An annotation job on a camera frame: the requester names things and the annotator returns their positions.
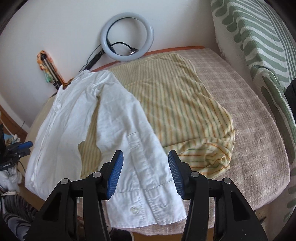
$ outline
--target bed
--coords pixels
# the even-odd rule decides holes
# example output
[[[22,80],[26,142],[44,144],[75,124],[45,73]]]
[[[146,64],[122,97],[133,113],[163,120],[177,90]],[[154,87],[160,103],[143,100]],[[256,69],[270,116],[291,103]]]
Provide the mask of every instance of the bed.
[[[253,210],[272,202],[285,189],[290,181],[290,168],[283,140],[276,123],[262,101],[250,86],[234,69],[220,56],[210,49],[203,47],[185,47],[177,49],[160,50],[172,52],[188,59],[197,75],[214,97],[233,117],[235,129],[235,147],[230,162],[231,168],[217,180],[223,177],[231,178]],[[113,63],[99,68],[109,69],[124,63]],[[26,141],[34,143],[38,130],[46,118],[54,96],[44,105],[35,119]],[[89,153],[95,158],[100,158],[100,151],[94,148],[95,115],[91,122],[88,136],[80,145],[79,151],[82,162],[89,163]],[[22,158],[21,162],[27,167],[29,156]],[[91,168],[83,169],[81,177],[84,178],[92,171]],[[177,234],[182,233],[186,220],[169,225],[149,225],[147,227],[128,229],[145,235]],[[214,202],[210,201],[209,228],[214,226]]]

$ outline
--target black wire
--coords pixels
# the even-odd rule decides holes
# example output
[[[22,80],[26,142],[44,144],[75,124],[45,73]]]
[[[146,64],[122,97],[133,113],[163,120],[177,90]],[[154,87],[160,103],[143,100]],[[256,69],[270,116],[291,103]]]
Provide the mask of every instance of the black wire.
[[[86,64],[85,64],[85,65],[79,70],[79,72],[81,72],[81,70],[82,70],[85,66],[87,66],[87,64],[89,63],[89,59],[90,59],[90,57],[91,57],[92,54],[97,50],[97,48],[100,47],[100,46],[101,46],[101,44],[98,45],[98,46],[95,48],[95,50],[91,53],[91,55],[90,55],[89,58],[87,59]]]
[[[133,49],[131,46],[129,46],[128,44],[124,43],[124,42],[116,42],[114,44],[111,44],[111,47],[115,44],[124,44],[125,46],[129,47],[131,50]]]
[[[24,126],[25,122],[22,123],[22,126],[20,127],[20,129],[15,133],[15,135],[22,129],[22,127]]]
[[[17,162],[19,162],[22,165],[22,168],[24,169],[24,172],[26,173],[26,170],[24,168],[24,165],[20,161],[17,161]]]

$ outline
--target white wall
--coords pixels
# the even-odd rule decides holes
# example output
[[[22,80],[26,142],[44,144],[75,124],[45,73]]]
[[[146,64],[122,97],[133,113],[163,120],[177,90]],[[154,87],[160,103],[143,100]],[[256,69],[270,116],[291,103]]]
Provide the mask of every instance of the white wall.
[[[121,12],[139,13],[150,21],[155,31],[150,50],[203,45],[218,52],[210,0],[29,0],[0,36],[0,95],[26,125],[31,126],[55,92],[36,63],[38,52],[47,51],[67,81],[99,44],[104,23]],[[145,32],[135,22],[116,23],[110,42],[141,47]],[[125,48],[117,50],[123,53]],[[111,61],[103,56],[94,67]]]

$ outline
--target mattress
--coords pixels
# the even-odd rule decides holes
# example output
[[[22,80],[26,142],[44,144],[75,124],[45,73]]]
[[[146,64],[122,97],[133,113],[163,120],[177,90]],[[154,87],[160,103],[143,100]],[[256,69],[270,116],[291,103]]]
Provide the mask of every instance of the mattress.
[[[233,117],[236,133],[231,168],[217,177],[231,178],[253,209],[274,200],[289,182],[288,158],[276,124],[257,95],[221,57],[210,49],[175,51],[191,61],[208,91]],[[27,141],[34,142],[53,103],[50,98],[34,121]],[[89,151],[82,144],[83,156]],[[21,159],[25,168],[29,157]],[[129,229],[146,235],[182,233],[185,220]],[[210,201],[209,228],[214,226],[214,202]]]

